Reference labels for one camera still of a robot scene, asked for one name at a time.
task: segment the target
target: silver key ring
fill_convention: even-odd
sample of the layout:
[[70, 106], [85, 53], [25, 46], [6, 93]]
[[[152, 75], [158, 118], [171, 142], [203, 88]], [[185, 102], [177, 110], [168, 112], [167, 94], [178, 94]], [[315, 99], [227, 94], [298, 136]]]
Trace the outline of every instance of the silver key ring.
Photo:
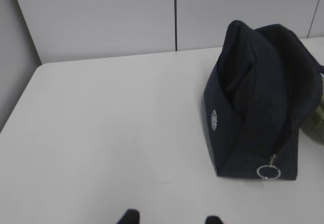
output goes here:
[[[276, 177], [266, 177], [266, 176], [263, 176], [261, 173], [260, 173], [260, 170], [264, 167], [268, 167], [268, 168], [273, 168], [275, 170], [278, 171], [278, 175]], [[263, 178], [263, 179], [266, 179], [266, 180], [275, 180], [277, 178], [279, 178], [281, 176], [281, 171], [279, 168], [277, 168], [276, 166], [274, 165], [264, 165], [264, 166], [261, 166], [261, 167], [258, 167], [257, 169], [257, 174], [259, 175], [260, 178]]]
[[[274, 159], [276, 158], [276, 155], [273, 155], [270, 159], [270, 164], [269, 165], [264, 165], [264, 166], [261, 166], [261, 167], [258, 167], [257, 169], [257, 174], [259, 175], [260, 178], [263, 178], [263, 179], [266, 179], [266, 180], [275, 180], [277, 178], [279, 178], [281, 176], [281, 171], [279, 168], [277, 168], [276, 166], [274, 166], [273, 162], [274, 162]], [[278, 175], [276, 177], [266, 177], [266, 176], [263, 176], [261, 173], [260, 173], [260, 170], [262, 168], [265, 168], [265, 167], [268, 167], [268, 168], [272, 168], [272, 169], [275, 169], [278, 171]]]

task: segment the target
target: green object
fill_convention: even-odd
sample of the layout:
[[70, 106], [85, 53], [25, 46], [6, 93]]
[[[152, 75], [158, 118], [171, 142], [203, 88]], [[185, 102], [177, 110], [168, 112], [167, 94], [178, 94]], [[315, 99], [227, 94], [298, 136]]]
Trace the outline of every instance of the green object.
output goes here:
[[324, 143], [324, 90], [317, 109], [307, 120], [306, 127], [308, 131], [311, 130], [316, 133]]

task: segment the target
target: gray wall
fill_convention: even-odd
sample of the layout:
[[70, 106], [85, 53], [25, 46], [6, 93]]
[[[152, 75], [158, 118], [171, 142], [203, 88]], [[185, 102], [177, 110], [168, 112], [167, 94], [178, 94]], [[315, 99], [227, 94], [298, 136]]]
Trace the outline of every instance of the gray wall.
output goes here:
[[324, 0], [319, 0], [312, 28], [309, 33], [310, 38], [324, 36]]
[[39, 58], [17, 0], [0, 0], [0, 130], [37, 64]]
[[174, 0], [18, 0], [42, 63], [175, 50]]
[[[178, 0], [178, 49], [218, 47], [232, 20], [281, 23], [306, 38], [318, 0]], [[316, 32], [323, 32], [321, 27]]]

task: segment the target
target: metal ring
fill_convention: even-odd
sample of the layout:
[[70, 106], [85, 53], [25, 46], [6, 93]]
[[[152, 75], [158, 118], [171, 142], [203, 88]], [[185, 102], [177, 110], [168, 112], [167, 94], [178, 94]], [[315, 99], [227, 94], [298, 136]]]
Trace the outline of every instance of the metal ring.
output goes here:
[[[261, 175], [260, 174], [260, 170], [262, 168], [264, 168], [264, 167], [273, 168], [273, 169], [277, 170], [278, 171], [278, 175], [276, 177], [271, 177], [271, 178]], [[279, 178], [281, 176], [281, 171], [280, 171], [279, 168], [277, 168], [274, 165], [264, 165], [264, 166], [258, 167], [257, 174], [259, 175], [260, 178], [263, 178], [263, 179], [266, 179], [266, 180], [275, 180], [275, 179], [277, 179], [277, 178]]]

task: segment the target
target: table surface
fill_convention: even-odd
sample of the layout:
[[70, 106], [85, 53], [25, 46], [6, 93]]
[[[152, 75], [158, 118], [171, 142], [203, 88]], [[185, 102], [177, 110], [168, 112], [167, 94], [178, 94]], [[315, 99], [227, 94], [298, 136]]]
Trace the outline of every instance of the table surface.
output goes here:
[[[303, 43], [324, 64], [324, 38]], [[296, 181], [216, 176], [203, 91], [220, 52], [39, 67], [0, 134], [0, 223], [322, 223], [324, 145], [302, 131]]]

